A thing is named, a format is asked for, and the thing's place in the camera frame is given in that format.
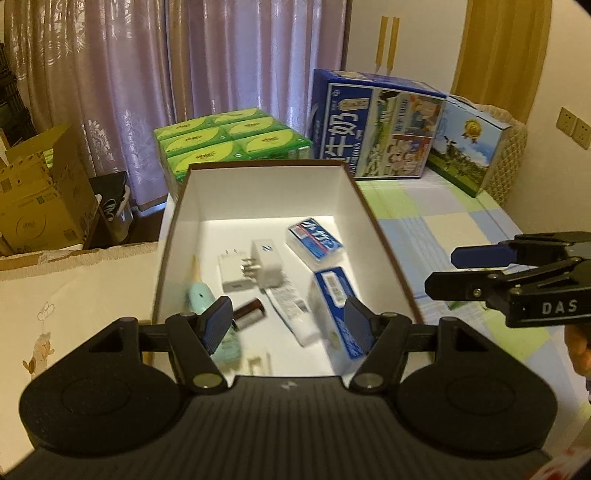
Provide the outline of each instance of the curtain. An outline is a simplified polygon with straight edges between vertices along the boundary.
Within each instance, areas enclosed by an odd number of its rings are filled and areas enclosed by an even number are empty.
[[[468,0],[452,93],[526,123],[538,89],[552,0]]]
[[[346,0],[169,0],[179,121],[257,106],[305,133],[315,68],[340,69]]]
[[[164,0],[7,0],[12,70],[37,131],[78,127],[89,176],[126,170],[137,204],[166,195],[152,131],[174,120]]]
[[[166,195],[152,136],[257,106],[304,133],[314,68],[337,69],[346,0],[6,0],[12,69],[38,131],[76,125],[89,176]]]

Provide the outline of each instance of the blue toothpaste box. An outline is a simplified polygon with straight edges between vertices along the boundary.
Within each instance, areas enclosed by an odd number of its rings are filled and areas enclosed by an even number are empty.
[[[313,158],[347,161],[356,178],[419,178],[445,98],[426,83],[315,70]]]
[[[312,271],[335,266],[343,252],[343,244],[313,218],[289,227],[285,243]]]
[[[356,295],[341,267],[314,273],[308,303],[322,334],[330,364],[340,376],[355,373],[365,360],[363,350],[345,326],[343,315],[349,297]]]

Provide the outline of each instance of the person's hand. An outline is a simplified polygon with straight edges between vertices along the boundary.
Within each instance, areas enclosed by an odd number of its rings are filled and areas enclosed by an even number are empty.
[[[591,378],[591,327],[579,325],[564,326],[564,342],[569,349],[574,371]]]

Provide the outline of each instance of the white blanket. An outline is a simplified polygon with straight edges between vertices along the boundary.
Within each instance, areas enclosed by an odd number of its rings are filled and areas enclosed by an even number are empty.
[[[0,465],[31,450],[19,397],[47,367],[119,317],[151,317],[157,244],[114,247],[0,271]]]

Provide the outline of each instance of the power adapter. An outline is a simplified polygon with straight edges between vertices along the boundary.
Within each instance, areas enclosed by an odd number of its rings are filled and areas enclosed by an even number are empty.
[[[245,252],[227,253],[218,257],[222,288],[225,293],[253,288],[278,287],[283,282],[283,261],[273,240],[254,240],[251,256]]]

